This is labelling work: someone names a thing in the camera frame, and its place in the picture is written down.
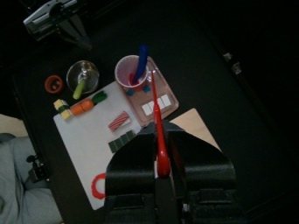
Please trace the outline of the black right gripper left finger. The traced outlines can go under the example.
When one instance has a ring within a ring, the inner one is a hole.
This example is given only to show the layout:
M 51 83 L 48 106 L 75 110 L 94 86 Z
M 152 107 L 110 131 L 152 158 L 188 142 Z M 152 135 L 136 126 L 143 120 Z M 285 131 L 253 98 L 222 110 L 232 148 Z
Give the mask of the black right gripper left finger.
M 155 126 L 142 128 L 116 151 L 106 177 L 107 196 L 155 191 Z

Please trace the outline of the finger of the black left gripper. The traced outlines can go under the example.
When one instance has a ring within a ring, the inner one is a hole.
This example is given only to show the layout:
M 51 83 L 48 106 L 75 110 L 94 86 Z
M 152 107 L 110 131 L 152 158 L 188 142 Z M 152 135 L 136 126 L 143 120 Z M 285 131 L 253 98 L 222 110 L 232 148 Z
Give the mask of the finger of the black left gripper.
M 74 30 L 72 37 L 76 40 L 78 46 L 90 51 L 92 49 L 92 42 L 86 32 L 80 17 L 78 15 L 74 15 L 70 19 L 70 23 Z
M 58 32 L 60 38 L 64 41 L 67 41 L 67 42 L 70 42 L 70 43 L 72 43 L 74 45 L 78 46 L 76 40 L 72 37 L 74 30 L 72 30 L 71 26 L 62 26 L 62 25 L 59 25 L 58 29 L 56 29 L 56 32 Z

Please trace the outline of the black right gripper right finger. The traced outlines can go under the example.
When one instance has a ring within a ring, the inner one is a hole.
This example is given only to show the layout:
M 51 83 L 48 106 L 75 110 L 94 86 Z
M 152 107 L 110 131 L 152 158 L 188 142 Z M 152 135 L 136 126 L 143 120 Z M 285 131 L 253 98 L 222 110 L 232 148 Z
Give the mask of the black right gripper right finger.
M 222 151 L 171 122 L 164 122 L 168 151 L 187 191 L 235 189 L 234 165 Z

